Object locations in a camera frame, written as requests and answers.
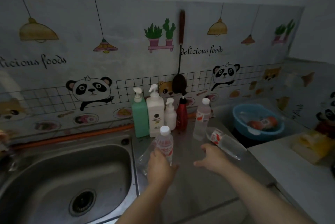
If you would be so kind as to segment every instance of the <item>potted cactus illustration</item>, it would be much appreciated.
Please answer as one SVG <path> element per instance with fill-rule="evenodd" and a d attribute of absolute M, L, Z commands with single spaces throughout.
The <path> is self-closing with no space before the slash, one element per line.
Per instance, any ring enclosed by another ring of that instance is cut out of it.
<path fill-rule="evenodd" d="M 162 36 L 163 29 L 159 29 L 159 27 L 153 27 L 153 23 L 150 27 L 148 27 L 148 30 L 145 31 L 145 36 L 149 39 L 150 46 L 156 47 L 158 46 L 159 38 Z"/>
<path fill-rule="evenodd" d="M 274 41 L 279 41 L 280 37 L 285 32 L 285 30 L 286 26 L 284 24 L 281 24 L 279 27 L 277 27 L 276 30 L 274 31 L 275 34 Z"/>
<path fill-rule="evenodd" d="M 169 26 L 170 20 L 165 19 L 165 23 L 163 24 L 163 28 L 166 31 L 165 36 L 166 36 L 166 45 L 171 46 L 173 42 L 173 32 L 176 29 L 174 23 L 172 23 L 171 28 Z"/>
<path fill-rule="evenodd" d="M 291 21 L 288 23 L 287 25 L 287 30 L 284 36 L 284 41 L 287 41 L 288 36 L 290 35 L 291 31 L 293 30 L 293 28 L 295 27 L 295 23 L 293 21 L 293 19 L 291 19 Z"/>

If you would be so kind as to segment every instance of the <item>grid tile pattern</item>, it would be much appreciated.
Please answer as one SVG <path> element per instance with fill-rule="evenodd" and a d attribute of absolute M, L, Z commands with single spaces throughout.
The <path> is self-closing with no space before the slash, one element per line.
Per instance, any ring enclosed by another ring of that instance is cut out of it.
<path fill-rule="evenodd" d="M 250 84 L 252 81 L 261 79 L 266 69 L 277 68 L 279 66 L 280 64 L 269 64 L 241 67 L 235 76 L 233 84 L 229 86 L 221 84 L 216 88 Z M 183 73 L 182 75 L 186 78 L 186 92 L 188 93 L 209 90 L 214 86 L 212 70 Z M 109 103 L 95 102 L 91 105 L 101 106 L 128 102 L 135 95 L 133 91 L 134 86 L 142 89 L 144 97 L 150 96 L 148 91 L 152 84 L 158 84 L 159 81 L 172 81 L 174 76 L 175 74 L 171 74 L 115 81 L 111 85 L 111 96 L 114 99 Z M 9 101 L 11 98 L 17 98 L 21 106 L 28 113 L 35 115 L 79 109 L 81 105 L 81 101 L 78 101 L 65 86 L 0 93 L 0 102 Z"/>

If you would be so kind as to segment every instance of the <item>sink basin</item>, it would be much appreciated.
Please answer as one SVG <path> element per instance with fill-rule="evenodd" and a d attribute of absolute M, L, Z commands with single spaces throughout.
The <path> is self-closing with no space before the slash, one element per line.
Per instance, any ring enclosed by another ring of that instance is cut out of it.
<path fill-rule="evenodd" d="M 129 135 L 101 135 L 23 155 L 23 170 L 0 189 L 2 223 L 105 222 L 136 198 Z"/>

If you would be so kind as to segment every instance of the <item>white pump bottle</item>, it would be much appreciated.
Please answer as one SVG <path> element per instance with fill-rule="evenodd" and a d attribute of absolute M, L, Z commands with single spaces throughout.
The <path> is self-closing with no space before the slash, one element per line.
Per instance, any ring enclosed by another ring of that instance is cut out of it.
<path fill-rule="evenodd" d="M 174 99 L 168 98 L 166 100 L 166 108 L 164 111 L 164 125 L 169 126 L 170 130 L 174 130 L 177 122 L 177 113 L 173 106 Z"/>
<path fill-rule="evenodd" d="M 156 92 L 157 85 L 151 85 L 149 92 L 150 97 L 147 98 L 147 107 L 149 115 L 149 135 L 156 137 L 160 133 L 160 128 L 164 126 L 164 100 Z"/>

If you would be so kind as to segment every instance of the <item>sink drain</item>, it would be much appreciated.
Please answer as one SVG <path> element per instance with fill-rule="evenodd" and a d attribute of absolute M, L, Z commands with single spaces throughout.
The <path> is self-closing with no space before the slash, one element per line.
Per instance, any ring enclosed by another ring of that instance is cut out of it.
<path fill-rule="evenodd" d="M 71 200 L 69 211 L 72 216 L 82 216 L 93 207 L 96 193 L 92 189 L 84 189 Z"/>

